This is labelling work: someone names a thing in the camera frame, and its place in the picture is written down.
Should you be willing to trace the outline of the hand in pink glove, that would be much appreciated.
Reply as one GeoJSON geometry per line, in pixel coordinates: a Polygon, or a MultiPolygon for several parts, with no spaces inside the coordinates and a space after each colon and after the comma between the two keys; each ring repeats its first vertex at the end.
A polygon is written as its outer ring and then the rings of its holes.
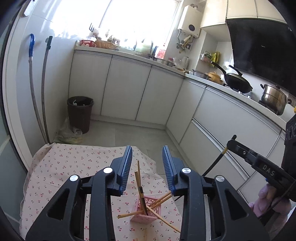
{"type": "MultiPolygon", "coordinates": [[[[255,213],[257,217],[267,212],[279,197],[276,196],[277,190],[270,184],[266,184],[258,193],[258,199],[255,202],[248,203],[251,210],[255,213]]],[[[288,214],[291,210],[291,202],[289,199],[283,198],[281,201],[273,208],[278,217],[272,223],[271,227],[267,228],[270,236],[276,235],[283,228],[288,219],[288,214]]]]}

